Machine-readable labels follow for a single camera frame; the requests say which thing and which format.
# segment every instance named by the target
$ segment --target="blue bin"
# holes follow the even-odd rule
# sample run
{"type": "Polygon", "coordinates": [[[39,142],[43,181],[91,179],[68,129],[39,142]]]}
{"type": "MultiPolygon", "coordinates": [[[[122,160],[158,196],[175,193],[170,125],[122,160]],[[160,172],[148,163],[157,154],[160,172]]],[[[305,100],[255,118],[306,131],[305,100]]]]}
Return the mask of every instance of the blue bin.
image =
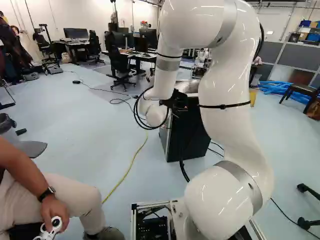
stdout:
{"type": "Polygon", "coordinates": [[[311,24],[311,21],[310,21],[310,20],[302,20],[302,21],[300,22],[299,27],[309,27],[310,24],[311,24]]]}
{"type": "Polygon", "coordinates": [[[318,42],[320,40],[320,35],[315,33],[309,33],[306,39],[308,41],[318,42]]]}

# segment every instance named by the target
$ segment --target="beige pants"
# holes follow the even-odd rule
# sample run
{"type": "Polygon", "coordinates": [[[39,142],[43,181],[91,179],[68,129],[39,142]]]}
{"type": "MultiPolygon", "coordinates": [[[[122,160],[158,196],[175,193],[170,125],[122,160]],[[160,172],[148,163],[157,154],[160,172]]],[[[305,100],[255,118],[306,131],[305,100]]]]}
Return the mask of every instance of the beige pants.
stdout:
{"type": "MultiPolygon", "coordinates": [[[[86,233],[94,235],[103,229],[106,219],[98,189],[56,174],[44,176],[70,217],[80,218],[86,233]]],[[[6,230],[14,225],[43,222],[40,208],[37,198],[6,171],[0,184],[0,240],[9,240],[6,230]]]]}

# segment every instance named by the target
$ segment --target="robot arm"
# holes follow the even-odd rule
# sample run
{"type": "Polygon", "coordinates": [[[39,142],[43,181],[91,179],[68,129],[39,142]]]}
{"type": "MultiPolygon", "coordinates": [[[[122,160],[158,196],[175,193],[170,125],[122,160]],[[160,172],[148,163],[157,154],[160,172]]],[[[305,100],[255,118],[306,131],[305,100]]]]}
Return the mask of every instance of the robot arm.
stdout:
{"type": "Polygon", "coordinates": [[[249,74],[259,20],[242,0],[166,0],[160,15],[154,87],[139,102],[151,126],[166,118],[154,100],[171,97],[183,49],[211,48],[212,63],[198,98],[208,135],[224,145],[224,160],[194,177],[184,201],[209,240],[226,240],[270,198],[274,176],[250,119],[249,74]]]}

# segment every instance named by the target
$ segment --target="wristwatch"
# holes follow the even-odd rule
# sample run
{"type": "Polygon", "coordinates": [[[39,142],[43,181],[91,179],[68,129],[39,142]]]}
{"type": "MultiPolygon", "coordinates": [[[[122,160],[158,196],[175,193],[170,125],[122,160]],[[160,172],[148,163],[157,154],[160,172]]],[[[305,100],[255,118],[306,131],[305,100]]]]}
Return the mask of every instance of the wristwatch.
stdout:
{"type": "Polygon", "coordinates": [[[42,203],[42,201],[49,195],[55,195],[56,193],[56,190],[52,187],[52,186],[49,186],[47,188],[47,190],[44,191],[44,193],[42,193],[39,197],[38,197],[38,200],[40,203],[42,203]]]}

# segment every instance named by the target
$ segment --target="floor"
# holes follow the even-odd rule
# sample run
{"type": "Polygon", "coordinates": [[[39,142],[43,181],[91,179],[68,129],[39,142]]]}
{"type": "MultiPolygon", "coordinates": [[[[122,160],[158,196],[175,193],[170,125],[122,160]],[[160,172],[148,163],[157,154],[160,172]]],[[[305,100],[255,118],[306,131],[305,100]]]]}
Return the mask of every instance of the floor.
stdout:
{"type": "MultiPolygon", "coordinates": [[[[128,105],[111,105],[116,93],[89,89],[72,84],[79,77],[87,85],[109,90],[112,78],[105,76],[110,66],[76,66],[64,64],[57,75],[13,86],[16,106],[3,110],[17,121],[18,128],[28,132],[20,138],[48,143],[46,151],[35,159],[43,172],[52,172],[98,187],[106,196],[130,164],[146,138],[146,132],[134,121],[128,105]]],[[[143,69],[150,68],[144,63],[143,69]]],[[[181,69],[179,79],[189,78],[190,71],[181,69]]],[[[136,95],[149,84],[138,77],[137,87],[127,92],[136,95]]],[[[122,92],[121,87],[114,91],[122,92]]],[[[3,89],[0,100],[8,102],[3,89]]],[[[305,183],[320,192],[320,122],[302,114],[304,106],[293,100],[278,104],[277,95],[259,92],[252,109],[256,136],[274,169],[273,199],[292,219],[304,216],[320,219],[320,202],[309,194],[301,194],[296,185],[305,183]]],[[[208,151],[203,158],[185,161],[192,178],[221,158],[208,151]]],[[[136,158],[123,184],[103,205],[107,223],[119,228],[130,239],[131,203],[167,201],[183,196],[186,182],[179,164],[167,163],[158,131],[148,132],[148,141],[136,158]]],[[[268,240],[313,240],[313,236],[290,223],[269,201],[254,219],[268,240]]],[[[320,236],[320,227],[312,231],[320,236]]],[[[74,218],[58,240],[82,238],[80,221],[74,218]]]]}

